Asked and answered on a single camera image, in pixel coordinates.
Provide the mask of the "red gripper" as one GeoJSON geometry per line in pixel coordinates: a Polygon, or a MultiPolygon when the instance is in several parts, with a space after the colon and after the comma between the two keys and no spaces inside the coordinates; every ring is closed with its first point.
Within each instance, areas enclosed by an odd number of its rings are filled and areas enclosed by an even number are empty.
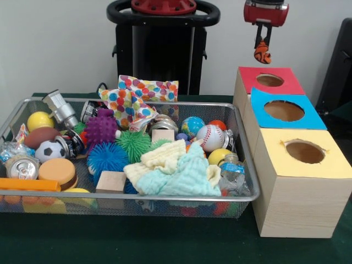
{"type": "Polygon", "coordinates": [[[289,12],[289,4],[284,1],[245,1],[244,20],[247,23],[257,25],[255,48],[262,41],[262,23],[267,29],[264,38],[265,44],[269,45],[271,40],[272,26],[280,27],[286,21],[289,12]]]}

